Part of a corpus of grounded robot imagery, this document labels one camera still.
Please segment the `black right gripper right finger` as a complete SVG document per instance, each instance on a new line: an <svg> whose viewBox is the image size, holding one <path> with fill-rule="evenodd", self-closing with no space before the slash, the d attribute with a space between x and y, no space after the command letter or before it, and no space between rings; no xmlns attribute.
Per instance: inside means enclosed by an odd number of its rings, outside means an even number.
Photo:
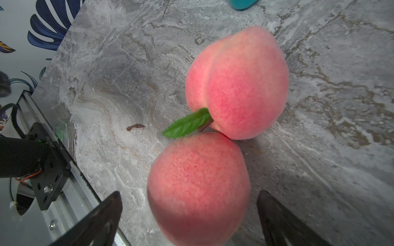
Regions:
<svg viewBox="0 0 394 246"><path fill-rule="evenodd" d="M330 245L266 190L259 192L257 208L268 246Z"/></svg>

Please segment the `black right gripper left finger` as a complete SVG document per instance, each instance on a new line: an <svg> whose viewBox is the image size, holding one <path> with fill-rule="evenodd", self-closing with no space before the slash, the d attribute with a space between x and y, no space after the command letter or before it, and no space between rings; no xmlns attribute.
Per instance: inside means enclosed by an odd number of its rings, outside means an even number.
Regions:
<svg viewBox="0 0 394 246"><path fill-rule="evenodd" d="M123 204L119 191L113 192L52 246L111 246L121 219Z"/></svg>

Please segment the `pink peach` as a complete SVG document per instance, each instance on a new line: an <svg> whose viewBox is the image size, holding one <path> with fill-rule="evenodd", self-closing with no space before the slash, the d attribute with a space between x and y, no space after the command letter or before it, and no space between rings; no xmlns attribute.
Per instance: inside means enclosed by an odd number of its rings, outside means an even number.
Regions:
<svg viewBox="0 0 394 246"><path fill-rule="evenodd" d="M230 139L254 138L282 114L288 87L285 55L274 36L260 26L246 28L194 60L185 84L191 114L163 135L180 138L208 125Z"/></svg>
<svg viewBox="0 0 394 246"><path fill-rule="evenodd" d="M240 148L220 133L170 143L151 166L147 197L176 246L220 246L241 225L251 184Z"/></svg>

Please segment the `teal plastic basket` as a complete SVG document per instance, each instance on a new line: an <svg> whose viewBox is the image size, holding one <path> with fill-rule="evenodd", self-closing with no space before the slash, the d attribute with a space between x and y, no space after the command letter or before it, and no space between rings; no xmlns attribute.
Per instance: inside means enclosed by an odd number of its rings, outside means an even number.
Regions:
<svg viewBox="0 0 394 246"><path fill-rule="evenodd" d="M236 10L245 10L255 4L258 0L228 0L232 8Z"/></svg>

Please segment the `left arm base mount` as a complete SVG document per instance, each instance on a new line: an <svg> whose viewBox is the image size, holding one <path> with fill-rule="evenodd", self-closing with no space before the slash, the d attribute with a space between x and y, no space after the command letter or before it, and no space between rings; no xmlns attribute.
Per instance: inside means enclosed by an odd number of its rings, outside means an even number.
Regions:
<svg viewBox="0 0 394 246"><path fill-rule="evenodd" d="M30 181L40 209L48 210L69 177L71 164L42 123L34 123L24 134L15 118L18 105L7 104L1 113L10 108L11 122L19 138L1 137L1 178Z"/></svg>

